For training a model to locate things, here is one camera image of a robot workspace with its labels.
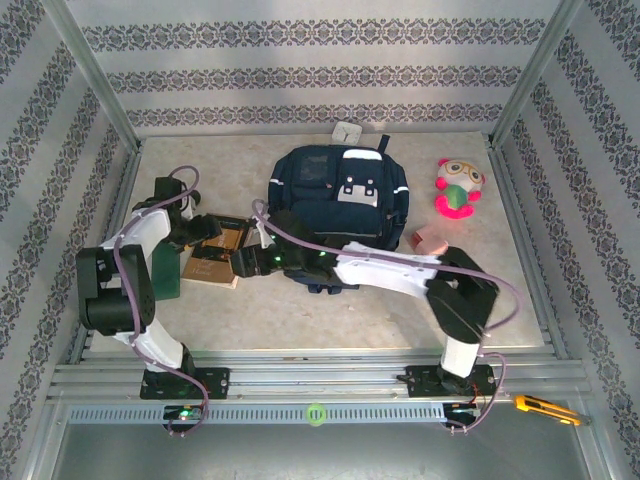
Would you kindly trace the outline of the brown book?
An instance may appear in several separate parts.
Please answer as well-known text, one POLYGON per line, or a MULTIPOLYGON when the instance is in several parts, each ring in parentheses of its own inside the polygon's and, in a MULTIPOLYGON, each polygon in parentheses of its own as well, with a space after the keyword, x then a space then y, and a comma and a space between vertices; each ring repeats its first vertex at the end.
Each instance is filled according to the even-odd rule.
POLYGON ((248 218, 218 216, 221 233, 197 244, 186 261, 182 279, 235 289, 238 276, 233 272, 230 258, 245 243, 252 231, 248 218))

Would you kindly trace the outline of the green translucent plastic case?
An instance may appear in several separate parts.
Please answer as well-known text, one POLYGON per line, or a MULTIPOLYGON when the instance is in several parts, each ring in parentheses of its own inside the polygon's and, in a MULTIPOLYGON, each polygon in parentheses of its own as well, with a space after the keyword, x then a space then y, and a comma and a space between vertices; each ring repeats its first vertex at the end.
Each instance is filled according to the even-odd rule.
POLYGON ((151 281, 157 301, 180 296, 180 253, 167 243, 160 243, 152 253, 151 281))

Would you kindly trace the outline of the navy blue backpack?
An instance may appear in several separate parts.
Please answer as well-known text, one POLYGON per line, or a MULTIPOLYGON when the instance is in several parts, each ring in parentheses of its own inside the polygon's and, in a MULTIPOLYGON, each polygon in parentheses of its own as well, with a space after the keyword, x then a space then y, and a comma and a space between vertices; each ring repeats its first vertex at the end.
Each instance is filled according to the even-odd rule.
POLYGON ((404 168, 376 148, 306 145, 274 166, 268 213, 293 212, 321 240, 357 241, 381 250, 397 249, 409 213, 404 168))

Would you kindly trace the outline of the small pink box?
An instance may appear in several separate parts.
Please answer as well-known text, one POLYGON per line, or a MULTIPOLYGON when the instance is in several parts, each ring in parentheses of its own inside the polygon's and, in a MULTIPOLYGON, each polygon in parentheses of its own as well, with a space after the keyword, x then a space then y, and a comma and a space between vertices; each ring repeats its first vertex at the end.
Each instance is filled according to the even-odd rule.
POLYGON ((430 225, 417 229, 411 235, 409 244, 416 254, 433 256, 444 254, 449 246, 448 242, 430 225))

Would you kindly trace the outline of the white square clock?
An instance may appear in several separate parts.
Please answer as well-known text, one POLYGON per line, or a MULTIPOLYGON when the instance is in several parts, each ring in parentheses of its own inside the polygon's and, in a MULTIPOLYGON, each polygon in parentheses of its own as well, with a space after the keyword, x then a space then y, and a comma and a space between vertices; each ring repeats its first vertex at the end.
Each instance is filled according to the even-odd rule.
POLYGON ((346 121, 338 121, 332 131, 331 139, 335 144, 357 145, 361 134, 362 126, 346 121))

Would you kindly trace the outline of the small circuit board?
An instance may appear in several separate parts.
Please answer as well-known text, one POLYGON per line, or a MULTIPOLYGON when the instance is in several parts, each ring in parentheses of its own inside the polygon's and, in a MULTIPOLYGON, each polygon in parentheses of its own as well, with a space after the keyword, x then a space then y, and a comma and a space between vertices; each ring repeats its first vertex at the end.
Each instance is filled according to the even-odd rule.
POLYGON ((164 421, 199 421, 203 414, 201 405, 169 405, 164 408, 164 421))
POLYGON ((445 403, 444 413, 448 420, 470 424, 481 415, 481 409, 475 403, 445 403))

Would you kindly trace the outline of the pink plush toy with glasses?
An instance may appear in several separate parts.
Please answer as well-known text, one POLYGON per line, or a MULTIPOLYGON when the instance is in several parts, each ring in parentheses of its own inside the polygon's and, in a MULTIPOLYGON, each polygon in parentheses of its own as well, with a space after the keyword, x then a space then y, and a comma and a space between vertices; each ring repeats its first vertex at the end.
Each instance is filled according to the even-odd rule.
POLYGON ((482 197, 485 175, 473 164, 464 160, 442 158, 438 161, 434 200, 436 211, 443 217, 463 220, 475 213, 474 204, 482 197))

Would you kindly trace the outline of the yellow utility knife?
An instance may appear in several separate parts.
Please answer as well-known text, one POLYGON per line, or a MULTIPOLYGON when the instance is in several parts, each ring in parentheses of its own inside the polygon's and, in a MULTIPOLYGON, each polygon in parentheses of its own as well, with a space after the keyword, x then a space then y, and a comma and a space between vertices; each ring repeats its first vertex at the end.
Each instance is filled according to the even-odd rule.
POLYGON ((585 424, 579 413, 537 397, 517 395, 514 397, 514 405, 520 411, 544 415, 565 425, 581 426, 585 424))

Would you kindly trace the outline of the aluminium side rail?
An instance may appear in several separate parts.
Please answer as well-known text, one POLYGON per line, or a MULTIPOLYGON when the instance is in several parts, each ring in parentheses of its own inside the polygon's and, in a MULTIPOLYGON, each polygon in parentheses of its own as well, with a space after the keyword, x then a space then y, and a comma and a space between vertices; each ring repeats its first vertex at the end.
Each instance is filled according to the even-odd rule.
MULTIPOLYGON (((130 186, 130 183, 135 180, 144 145, 145 141, 142 140, 119 166, 113 168, 113 171, 107 177, 106 186, 103 189, 98 210, 94 217, 94 219, 99 220, 98 226, 100 227, 96 240, 97 244, 110 238, 115 231, 121 228, 123 218, 126 216, 121 210, 126 198, 131 196, 132 186, 130 186)), ((76 364, 80 361, 88 336, 87 329, 80 320, 77 320, 71 331, 71 337, 64 356, 61 358, 63 364, 76 364)))
POLYGON ((526 218, 519 204, 516 189, 514 188, 504 156, 499 149, 493 146, 490 135, 483 134, 483 140, 511 228, 515 248, 527 284, 528 295, 538 320, 539 329, 543 334, 545 344, 552 346, 553 355, 558 359, 567 360, 571 355, 566 349, 563 334, 546 289, 546 283, 542 275, 538 257, 536 256, 536 249, 529 235, 526 218))

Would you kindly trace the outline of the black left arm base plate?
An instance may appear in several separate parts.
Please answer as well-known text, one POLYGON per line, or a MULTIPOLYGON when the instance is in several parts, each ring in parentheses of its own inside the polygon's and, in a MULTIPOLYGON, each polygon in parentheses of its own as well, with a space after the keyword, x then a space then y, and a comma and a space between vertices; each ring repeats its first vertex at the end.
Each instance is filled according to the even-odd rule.
MULTIPOLYGON (((230 370, 228 368, 197 368, 195 379, 213 400, 227 398, 230 370)), ((186 400, 204 398, 201 389, 191 381, 168 372, 145 370, 140 388, 143 400, 186 400)))

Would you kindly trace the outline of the aluminium base rail beam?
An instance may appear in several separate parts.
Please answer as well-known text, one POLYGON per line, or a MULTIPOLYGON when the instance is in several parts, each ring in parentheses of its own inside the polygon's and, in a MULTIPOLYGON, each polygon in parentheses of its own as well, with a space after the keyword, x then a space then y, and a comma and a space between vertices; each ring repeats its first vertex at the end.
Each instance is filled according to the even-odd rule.
MULTIPOLYGON (((584 364, 559 359, 543 347, 509 349, 501 400, 529 394, 548 400, 593 394, 584 364)), ((435 365, 439 352, 425 349, 316 349, 200 351, 200 367, 230 371, 228 399, 240 403, 377 402, 409 399, 398 381, 410 365, 435 365)), ((49 403, 139 402, 142 362, 131 353, 88 352, 77 364, 55 368, 49 403)))

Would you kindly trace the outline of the aluminium upright post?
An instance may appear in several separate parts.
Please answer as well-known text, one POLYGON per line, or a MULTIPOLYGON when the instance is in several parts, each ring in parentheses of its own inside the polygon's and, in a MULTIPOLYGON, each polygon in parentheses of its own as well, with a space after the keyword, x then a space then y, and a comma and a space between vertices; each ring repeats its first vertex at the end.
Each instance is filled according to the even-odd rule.
POLYGON ((141 141, 66 0, 39 0, 129 151, 141 141))
POLYGON ((516 82, 515 88, 506 102, 495 127, 488 135, 489 145, 493 149, 497 149, 504 143, 513 124, 527 103, 529 95, 544 73, 556 48, 571 26, 584 1, 559 0, 557 8, 541 34, 540 40, 516 82))

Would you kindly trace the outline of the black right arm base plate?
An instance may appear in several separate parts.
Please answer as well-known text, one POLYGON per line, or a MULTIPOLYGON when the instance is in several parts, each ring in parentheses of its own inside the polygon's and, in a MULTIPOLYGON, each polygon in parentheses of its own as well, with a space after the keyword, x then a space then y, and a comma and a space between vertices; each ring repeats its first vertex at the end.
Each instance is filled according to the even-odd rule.
POLYGON ((475 365, 464 378, 446 372, 440 365, 413 365, 397 379, 407 386, 411 398, 493 395, 497 388, 490 365, 475 365))

